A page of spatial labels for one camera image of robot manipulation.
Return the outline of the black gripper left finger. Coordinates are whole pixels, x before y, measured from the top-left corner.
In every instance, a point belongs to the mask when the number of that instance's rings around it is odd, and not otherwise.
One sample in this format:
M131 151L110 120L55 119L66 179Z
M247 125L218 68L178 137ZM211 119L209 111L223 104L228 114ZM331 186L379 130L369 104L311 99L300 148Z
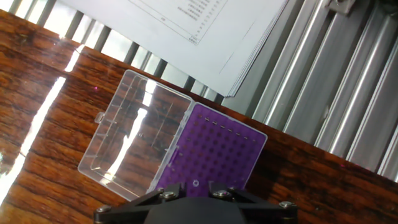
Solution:
M118 207L103 205L94 211L94 223L144 223L152 208L187 196L187 184L161 187Z

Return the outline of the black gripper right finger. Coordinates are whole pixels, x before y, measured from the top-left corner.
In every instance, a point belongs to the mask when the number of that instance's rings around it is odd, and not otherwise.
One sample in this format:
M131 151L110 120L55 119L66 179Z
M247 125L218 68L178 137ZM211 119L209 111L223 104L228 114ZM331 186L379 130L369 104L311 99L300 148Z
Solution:
M270 203L245 190L214 181L208 183L208 196L226 202L221 208L239 215L243 223L298 223L298 206L293 202Z

